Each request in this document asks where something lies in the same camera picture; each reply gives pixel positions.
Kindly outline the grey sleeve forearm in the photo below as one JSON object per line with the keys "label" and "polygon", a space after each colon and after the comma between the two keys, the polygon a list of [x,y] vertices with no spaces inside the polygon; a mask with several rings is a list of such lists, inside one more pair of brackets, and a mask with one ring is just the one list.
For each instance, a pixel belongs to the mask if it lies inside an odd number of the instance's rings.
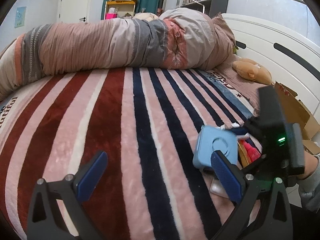
{"label": "grey sleeve forearm", "polygon": [[314,212],[319,215],[319,154],[318,166],[311,176],[306,179],[299,180],[299,195],[301,198],[302,208]]}

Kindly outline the person's right hand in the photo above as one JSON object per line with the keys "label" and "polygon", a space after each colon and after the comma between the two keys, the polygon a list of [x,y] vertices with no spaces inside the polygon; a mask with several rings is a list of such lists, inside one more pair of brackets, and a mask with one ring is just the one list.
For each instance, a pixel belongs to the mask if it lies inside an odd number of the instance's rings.
{"label": "person's right hand", "polygon": [[304,160],[304,173],[297,176],[299,180],[303,180],[311,176],[318,166],[318,158],[315,155],[312,155],[306,151],[304,151]]}

